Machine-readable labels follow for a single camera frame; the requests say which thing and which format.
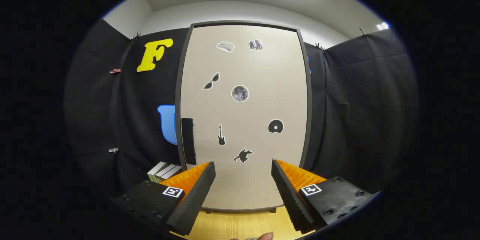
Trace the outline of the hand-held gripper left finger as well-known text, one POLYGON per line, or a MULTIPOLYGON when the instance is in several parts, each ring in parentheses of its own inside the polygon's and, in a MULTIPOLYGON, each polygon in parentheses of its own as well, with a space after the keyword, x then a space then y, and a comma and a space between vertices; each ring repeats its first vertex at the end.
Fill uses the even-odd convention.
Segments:
POLYGON ((146 180, 113 199, 127 214, 160 233, 189 235, 216 177, 214 162, 162 183, 146 180))

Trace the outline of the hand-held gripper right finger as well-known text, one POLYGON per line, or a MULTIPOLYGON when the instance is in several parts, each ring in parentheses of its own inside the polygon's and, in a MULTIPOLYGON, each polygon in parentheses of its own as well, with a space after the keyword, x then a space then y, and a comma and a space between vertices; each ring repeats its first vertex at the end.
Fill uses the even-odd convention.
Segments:
POLYGON ((271 177, 290 221, 302 233, 332 227, 375 198, 343 177, 327 179, 278 159, 271 162, 271 177))

